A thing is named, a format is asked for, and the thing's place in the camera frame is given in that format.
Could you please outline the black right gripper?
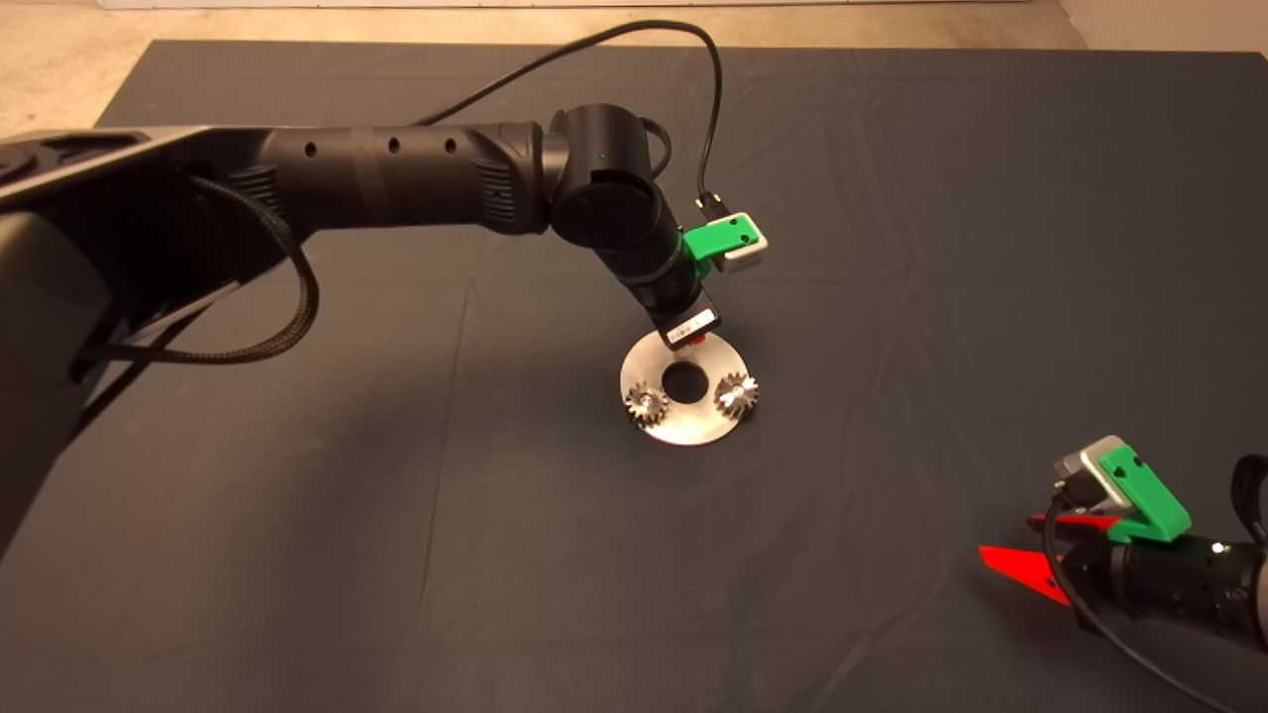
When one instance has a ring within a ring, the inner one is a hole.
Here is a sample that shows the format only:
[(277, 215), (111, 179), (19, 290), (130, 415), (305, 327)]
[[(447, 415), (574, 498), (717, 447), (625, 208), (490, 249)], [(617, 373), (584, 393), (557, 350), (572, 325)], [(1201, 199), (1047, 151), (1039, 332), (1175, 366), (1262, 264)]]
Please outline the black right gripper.
[[(1163, 620), (1217, 636), (1234, 644), (1259, 642), (1259, 548), (1200, 535), (1169, 543), (1148, 539), (1129, 546), (1106, 538), (1121, 516), (1059, 515), (1052, 534), (1069, 543), (1061, 559), (1069, 584), (1106, 625)], [(1027, 518), (1042, 534), (1044, 514)], [(1070, 599), (1042, 552), (979, 546), (992, 572), (1030, 587), (1063, 606)]]

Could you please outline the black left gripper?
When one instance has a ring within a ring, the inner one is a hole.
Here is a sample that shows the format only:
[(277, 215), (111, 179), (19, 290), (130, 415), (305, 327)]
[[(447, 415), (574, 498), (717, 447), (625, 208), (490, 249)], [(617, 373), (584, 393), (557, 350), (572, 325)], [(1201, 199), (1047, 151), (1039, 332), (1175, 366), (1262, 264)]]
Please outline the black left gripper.
[(670, 351), (697, 348), (720, 329), (720, 310), (702, 287), (680, 230), (653, 230), (623, 247), (601, 247), (598, 261), (647, 312)]

